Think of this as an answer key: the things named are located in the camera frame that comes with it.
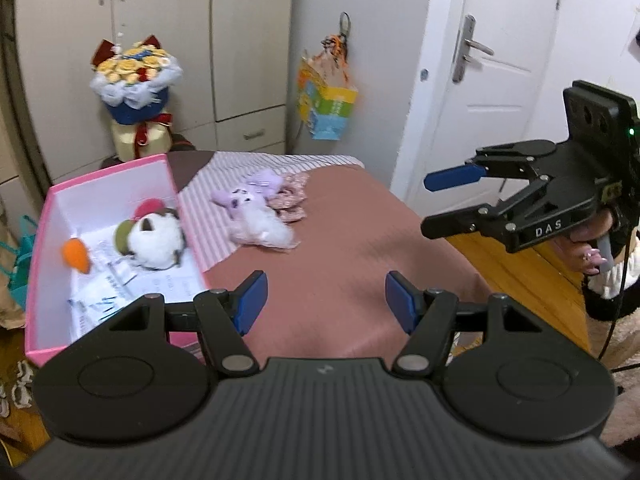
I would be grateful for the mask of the person's right hand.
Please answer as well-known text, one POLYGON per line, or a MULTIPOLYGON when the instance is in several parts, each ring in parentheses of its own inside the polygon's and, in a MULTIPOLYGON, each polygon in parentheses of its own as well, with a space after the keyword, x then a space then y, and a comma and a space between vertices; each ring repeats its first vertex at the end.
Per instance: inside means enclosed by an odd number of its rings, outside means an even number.
POLYGON ((584 275, 597 275, 602 266, 612 262, 612 257, 591 243, 608 234, 613 223, 612 212, 601 210, 570 232, 555 237, 550 242, 551 247, 570 270, 584 275))

